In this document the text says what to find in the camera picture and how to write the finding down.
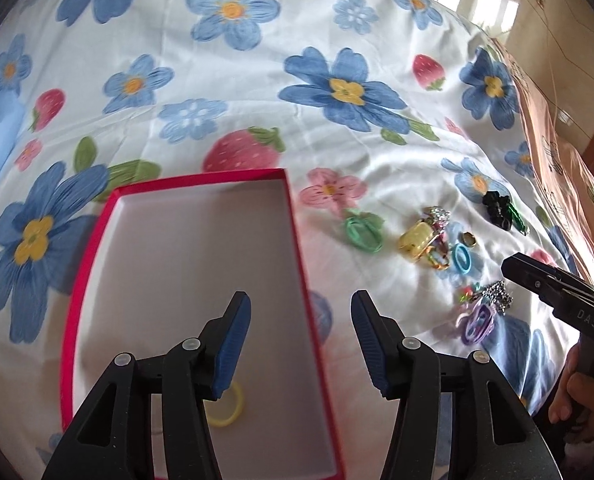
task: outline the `pink flower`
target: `pink flower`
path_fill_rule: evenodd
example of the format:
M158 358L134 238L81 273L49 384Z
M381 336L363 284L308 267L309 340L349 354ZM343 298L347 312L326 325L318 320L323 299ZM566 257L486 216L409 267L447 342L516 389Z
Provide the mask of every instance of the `pink flower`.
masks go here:
M468 138L468 136L463 132L463 130L459 128L455 123L453 123L448 117L445 117L444 119L446 119L446 128L448 128L449 132L460 135L464 139Z
M344 216L344 209L356 206L355 198L366 194L366 185L357 177L340 176L328 168L315 168L308 172L313 184L302 189L299 198L305 205L319 209L330 209L337 216Z
M531 258L534 258L538 262L541 262L542 264L552 265L552 266L556 266L557 265L555 263L555 261L552 259L552 256L550 256L543 249L535 249L534 251L532 251L532 254L530 255L530 257Z
M25 171L28 169L28 166L30 166L32 160L41 153L42 147L42 142L39 139L33 139L28 142L28 144L26 144L26 147L14 162L19 168L19 171Z

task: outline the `floral bed sheet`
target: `floral bed sheet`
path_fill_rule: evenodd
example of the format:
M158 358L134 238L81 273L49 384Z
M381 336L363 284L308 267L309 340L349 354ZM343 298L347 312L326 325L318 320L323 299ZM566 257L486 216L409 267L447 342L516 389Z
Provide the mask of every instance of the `floral bed sheet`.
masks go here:
M359 288L437 351L490 352L538 409L577 334L536 296L509 284L512 308L474 344L444 330L459 291L500 279L517 251L574 270L515 82L477 27L430 0L20 0L0 27L0 447L24 479L64 429L64 320L109 193L273 166L288 171L348 478L379 477L397 409L350 322ZM488 190L512 197L527 236L488 221ZM397 251L431 205L452 212L452 243L477 238L467 274ZM349 243L348 210L381 226L381 251ZM444 425L437 476L448 450Z

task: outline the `person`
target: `person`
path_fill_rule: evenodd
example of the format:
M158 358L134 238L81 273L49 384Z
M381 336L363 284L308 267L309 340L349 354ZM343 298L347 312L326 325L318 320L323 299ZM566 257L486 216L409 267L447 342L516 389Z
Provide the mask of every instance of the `person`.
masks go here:
M578 358L577 344L568 352L558 389L548 408L548 418L552 424L570 418L572 399L587 408L580 416L580 419L587 418L583 429L565 446L566 458L562 465L564 478L574 478L594 459L594 379L575 371Z

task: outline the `finger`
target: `finger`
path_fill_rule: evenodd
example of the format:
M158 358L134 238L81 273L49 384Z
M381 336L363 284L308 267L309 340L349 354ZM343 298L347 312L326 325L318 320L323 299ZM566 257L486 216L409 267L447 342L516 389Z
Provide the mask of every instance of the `finger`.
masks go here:
M560 420L568 420L572 410L572 402L568 395L567 386L570 376L574 373L579 360L579 344L574 345L566 357L566 365L561 372L561 378L557 387L557 393L548 409L548 418L551 424L556 424Z
M568 379L567 391L570 397L594 413L594 379L580 373L574 373Z

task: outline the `blue ring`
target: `blue ring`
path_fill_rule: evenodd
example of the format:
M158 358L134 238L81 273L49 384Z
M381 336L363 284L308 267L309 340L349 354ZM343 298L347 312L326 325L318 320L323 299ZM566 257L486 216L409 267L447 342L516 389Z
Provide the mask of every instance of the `blue ring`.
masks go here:
M452 248L452 261L460 274L468 274L472 268L472 257L464 244L455 244Z

